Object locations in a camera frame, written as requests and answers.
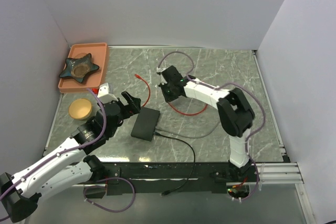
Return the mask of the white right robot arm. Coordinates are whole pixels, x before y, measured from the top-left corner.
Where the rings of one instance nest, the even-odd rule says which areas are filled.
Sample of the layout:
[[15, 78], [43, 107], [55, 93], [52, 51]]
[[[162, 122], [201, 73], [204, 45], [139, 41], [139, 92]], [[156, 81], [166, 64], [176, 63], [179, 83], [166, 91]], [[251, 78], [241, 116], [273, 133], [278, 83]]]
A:
[[247, 138], [255, 113], [239, 88], [232, 90], [218, 88], [207, 84], [193, 76], [182, 76], [174, 66], [157, 68], [156, 73], [161, 77], [159, 87], [165, 102], [170, 103], [179, 97], [199, 100], [218, 111], [223, 130], [229, 135], [230, 177], [241, 181], [248, 175], [250, 158], [247, 151]]

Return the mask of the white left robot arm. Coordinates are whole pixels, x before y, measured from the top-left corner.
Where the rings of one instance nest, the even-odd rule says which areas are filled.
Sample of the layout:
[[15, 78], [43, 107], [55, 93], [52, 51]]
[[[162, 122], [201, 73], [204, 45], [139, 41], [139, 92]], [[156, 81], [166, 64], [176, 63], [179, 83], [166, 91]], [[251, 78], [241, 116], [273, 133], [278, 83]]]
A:
[[106, 169], [92, 152], [113, 137], [124, 120], [141, 111], [141, 99], [126, 91], [121, 94], [126, 105], [111, 94], [95, 95], [100, 109], [59, 147], [20, 172], [1, 174], [1, 203], [8, 219], [13, 223], [26, 219], [40, 201], [72, 185], [102, 181]]

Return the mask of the black network switch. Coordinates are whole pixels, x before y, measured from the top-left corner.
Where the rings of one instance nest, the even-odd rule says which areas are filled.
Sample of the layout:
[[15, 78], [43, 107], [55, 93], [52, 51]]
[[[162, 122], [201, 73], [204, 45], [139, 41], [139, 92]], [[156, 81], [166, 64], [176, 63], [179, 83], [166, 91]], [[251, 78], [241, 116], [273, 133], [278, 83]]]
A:
[[159, 110], [142, 107], [131, 131], [131, 136], [151, 142], [159, 117]]

